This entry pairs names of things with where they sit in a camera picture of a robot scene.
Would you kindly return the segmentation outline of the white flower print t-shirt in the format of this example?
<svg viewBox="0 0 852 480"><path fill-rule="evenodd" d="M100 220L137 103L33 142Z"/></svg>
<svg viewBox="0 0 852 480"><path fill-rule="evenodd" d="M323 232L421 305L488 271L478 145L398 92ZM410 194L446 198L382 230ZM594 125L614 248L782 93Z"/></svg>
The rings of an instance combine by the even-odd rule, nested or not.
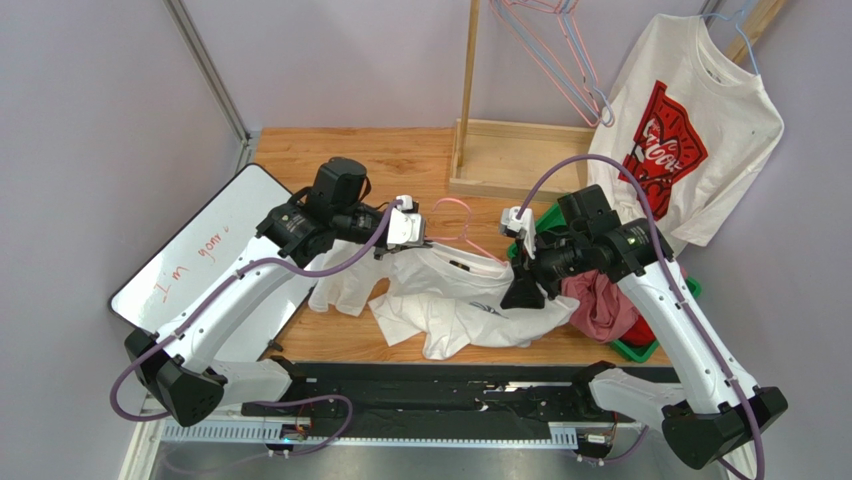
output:
<svg viewBox="0 0 852 480"><path fill-rule="evenodd" d="M380 260L365 255L319 279L309 307L353 317L369 309L388 345L424 334L423 356L447 360L468 345L527 347L568 323L580 306L559 296L541 309L505 309L500 302L512 280L508 266L435 243Z"/></svg>

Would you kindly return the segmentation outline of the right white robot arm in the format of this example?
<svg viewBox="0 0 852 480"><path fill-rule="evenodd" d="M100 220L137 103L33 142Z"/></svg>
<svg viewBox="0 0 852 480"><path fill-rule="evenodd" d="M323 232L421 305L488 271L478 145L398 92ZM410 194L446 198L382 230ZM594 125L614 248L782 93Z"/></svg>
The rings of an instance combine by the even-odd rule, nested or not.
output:
<svg viewBox="0 0 852 480"><path fill-rule="evenodd" d="M787 410L787 400L779 389L760 386L727 350L666 240L645 218L623 223L595 185L561 197L559 208L564 225L552 233L537 232L528 209L503 211L499 230L517 251L502 308L540 309L557 297L564 279L601 273L639 310L679 380L653 383L600 361L572 378L578 411L622 414L660 432L695 470L757 444Z"/></svg>

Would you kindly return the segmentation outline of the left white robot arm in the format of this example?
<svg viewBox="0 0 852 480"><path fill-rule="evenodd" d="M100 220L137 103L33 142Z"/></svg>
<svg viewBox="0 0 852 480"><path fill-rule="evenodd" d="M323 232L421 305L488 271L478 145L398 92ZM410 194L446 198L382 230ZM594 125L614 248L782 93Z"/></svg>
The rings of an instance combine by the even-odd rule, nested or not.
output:
<svg viewBox="0 0 852 480"><path fill-rule="evenodd" d="M113 410L131 421L142 419L118 403L118 390L130 375L182 426L199 423L220 406L276 407L292 383L286 361L220 362L215 355L289 278L328 277L369 252L381 258L423 245L418 203L402 195L378 210L363 201L370 189L362 164L334 157L319 168L313 185L271 208L202 299L172 322L156 330L136 328L126 338L131 363L111 388Z"/></svg>

